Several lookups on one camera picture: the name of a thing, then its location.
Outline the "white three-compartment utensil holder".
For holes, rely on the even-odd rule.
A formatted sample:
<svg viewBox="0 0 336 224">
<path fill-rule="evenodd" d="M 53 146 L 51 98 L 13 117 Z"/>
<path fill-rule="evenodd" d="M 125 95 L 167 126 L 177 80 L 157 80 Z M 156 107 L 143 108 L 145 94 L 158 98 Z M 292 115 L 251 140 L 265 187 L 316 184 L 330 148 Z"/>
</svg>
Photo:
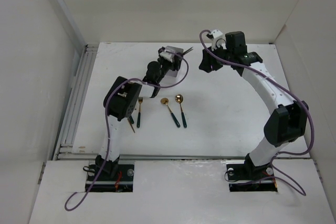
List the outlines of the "white three-compartment utensil holder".
<svg viewBox="0 0 336 224">
<path fill-rule="evenodd" d="M 174 52 L 174 53 L 183 53 L 183 49 L 182 48 L 177 48 L 177 47 L 173 47 L 173 46 L 167 46 L 166 47 L 166 51 L 170 51 L 170 52 Z M 167 72 L 167 75 L 169 77 L 177 77 L 178 74 L 178 70 L 169 70 Z"/>
</svg>

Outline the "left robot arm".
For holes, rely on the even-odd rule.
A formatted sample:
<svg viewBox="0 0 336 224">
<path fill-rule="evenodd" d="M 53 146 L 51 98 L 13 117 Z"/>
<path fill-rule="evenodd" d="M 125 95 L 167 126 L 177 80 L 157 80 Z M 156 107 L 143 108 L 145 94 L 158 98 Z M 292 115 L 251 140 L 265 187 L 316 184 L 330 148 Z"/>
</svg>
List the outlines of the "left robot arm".
<svg viewBox="0 0 336 224">
<path fill-rule="evenodd" d="M 117 176 L 121 137 L 118 128 L 121 121 L 129 120 L 139 97 L 155 98 L 161 89 L 172 88 L 175 84 L 161 86 L 160 82 L 168 74 L 177 74 L 184 61 L 184 54 L 169 47 L 159 50 L 158 59 L 147 65 L 142 79 L 117 77 L 103 101 L 107 134 L 103 146 L 95 159 L 96 172 L 105 180 Z"/>
</svg>

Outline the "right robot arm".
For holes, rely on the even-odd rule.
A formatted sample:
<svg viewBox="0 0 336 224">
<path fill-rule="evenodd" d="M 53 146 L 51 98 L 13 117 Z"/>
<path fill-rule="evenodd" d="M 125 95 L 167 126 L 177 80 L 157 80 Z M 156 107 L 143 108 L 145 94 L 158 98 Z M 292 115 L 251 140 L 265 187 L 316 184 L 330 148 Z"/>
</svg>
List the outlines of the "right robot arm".
<svg viewBox="0 0 336 224">
<path fill-rule="evenodd" d="M 248 51 L 242 31 L 223 34 L 217 29 L 204 30 L 200 36 L 212 44 L 204 47 L 199 69 L 210 73 L 230 66 L 254 88 L 269 111 L 264 137 L 247 154 L 243 166 L 244 175 L 254 179 L 284 146 L 304 135 L 308 106 L 277 83 L 258 53 Z"/>
</svg>

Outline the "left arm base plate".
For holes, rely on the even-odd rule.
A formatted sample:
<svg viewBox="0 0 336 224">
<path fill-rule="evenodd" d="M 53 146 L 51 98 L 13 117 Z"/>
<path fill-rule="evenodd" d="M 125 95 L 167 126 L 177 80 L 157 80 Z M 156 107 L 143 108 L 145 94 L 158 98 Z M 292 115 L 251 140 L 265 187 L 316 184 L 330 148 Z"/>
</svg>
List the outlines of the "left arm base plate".
<svg viewBox="0 0 336 224">
<path fill-rule="evenodd" d="M 94 193 L 131 193 L 133 192 L 134 164 L 119 164 L 116 174 L 111 178 L 102 172 L 93 187 Z"/>
</svg>

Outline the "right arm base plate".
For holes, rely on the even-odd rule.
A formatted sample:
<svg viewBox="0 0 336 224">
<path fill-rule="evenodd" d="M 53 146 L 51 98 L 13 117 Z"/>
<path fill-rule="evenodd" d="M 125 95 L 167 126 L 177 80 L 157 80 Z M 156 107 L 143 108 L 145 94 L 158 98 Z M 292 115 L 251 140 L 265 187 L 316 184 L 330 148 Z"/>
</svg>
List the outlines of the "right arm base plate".
<svg viewBox="0 0 336 224">
<path fill-rule="evenodd" d="M 232 193 L 278 191 L 274 172 L 269 164 L 254 169 L 243 163 L 228 163 L 226 169 L 225 180 Z"/>
</svg>

